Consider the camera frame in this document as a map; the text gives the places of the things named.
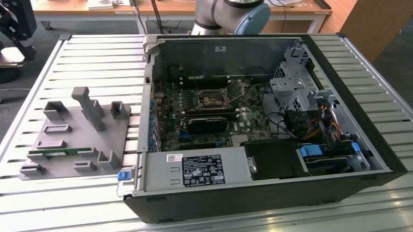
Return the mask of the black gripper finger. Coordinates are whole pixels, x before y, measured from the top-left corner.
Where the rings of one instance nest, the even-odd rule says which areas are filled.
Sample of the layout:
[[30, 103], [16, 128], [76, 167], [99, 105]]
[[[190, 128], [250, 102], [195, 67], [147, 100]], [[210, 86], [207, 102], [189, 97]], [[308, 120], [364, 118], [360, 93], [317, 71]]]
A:
[[36, 50], [32, 46], [34, 39], [28, 38], [27, 40], [16, 41], [16, 47], [22, 52], [26, 60], [32, 61], [36, 57]]

